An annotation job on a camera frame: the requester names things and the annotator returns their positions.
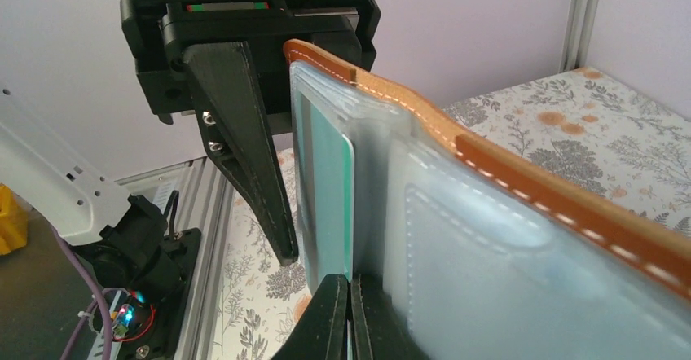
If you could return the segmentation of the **brown leather card holder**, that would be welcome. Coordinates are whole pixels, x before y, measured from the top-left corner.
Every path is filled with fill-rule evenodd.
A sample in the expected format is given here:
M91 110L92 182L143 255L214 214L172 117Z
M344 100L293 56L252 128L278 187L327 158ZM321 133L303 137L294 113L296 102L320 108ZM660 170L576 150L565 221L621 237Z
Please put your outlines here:
M296 156L305 94L354 148L353 270L407 243L426 359L687 359L690 242L550 174L415 91L322 48L284 50Z

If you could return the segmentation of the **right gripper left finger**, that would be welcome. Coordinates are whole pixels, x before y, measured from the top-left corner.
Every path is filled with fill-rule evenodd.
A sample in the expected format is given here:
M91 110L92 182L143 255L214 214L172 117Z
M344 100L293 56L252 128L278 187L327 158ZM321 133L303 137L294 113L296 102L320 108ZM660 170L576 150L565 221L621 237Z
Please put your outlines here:
M343 274L326 275L292 333L273 358L346 359L349 295L349 281Z

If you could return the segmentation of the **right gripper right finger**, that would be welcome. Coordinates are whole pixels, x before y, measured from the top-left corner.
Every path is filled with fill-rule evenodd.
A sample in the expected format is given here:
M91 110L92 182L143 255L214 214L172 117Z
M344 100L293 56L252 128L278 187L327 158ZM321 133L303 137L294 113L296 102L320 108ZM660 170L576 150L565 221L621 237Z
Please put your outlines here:
M350 347L353 359L426 359L399 320L380 278L356 275L350 282Z

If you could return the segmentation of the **teal grey credit card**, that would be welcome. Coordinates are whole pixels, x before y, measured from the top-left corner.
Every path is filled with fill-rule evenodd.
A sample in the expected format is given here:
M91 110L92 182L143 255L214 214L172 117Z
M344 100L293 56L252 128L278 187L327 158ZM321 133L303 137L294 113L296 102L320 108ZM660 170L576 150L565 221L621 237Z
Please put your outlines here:
M305 95L295 98L298 218L308 288L315 293L328 274L352 278L354 148Z

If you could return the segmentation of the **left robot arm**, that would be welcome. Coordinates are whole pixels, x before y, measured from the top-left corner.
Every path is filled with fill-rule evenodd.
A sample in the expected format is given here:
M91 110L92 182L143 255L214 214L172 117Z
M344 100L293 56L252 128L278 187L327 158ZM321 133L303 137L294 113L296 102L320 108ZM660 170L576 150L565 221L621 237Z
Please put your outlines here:
M121 27L152 112L196 115L212 162L253 210L280 264L298 258L273 138L293 128L292 40L365 70L375 0L121 0ZM183 268L163 249L164 214L81 159L26 104L1 102L1 181L36 208L105 287L166 302Z

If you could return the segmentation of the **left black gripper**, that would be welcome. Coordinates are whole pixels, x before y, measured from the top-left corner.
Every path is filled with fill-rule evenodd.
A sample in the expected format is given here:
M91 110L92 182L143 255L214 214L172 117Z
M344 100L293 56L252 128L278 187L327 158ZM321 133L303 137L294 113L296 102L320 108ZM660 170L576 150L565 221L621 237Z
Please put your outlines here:
M299 247L271 134L292 129L283 45L310 42L369 71L376 1L120 0L120 17L152 113L170 125L194 107L207 155L279 264L292 265Z

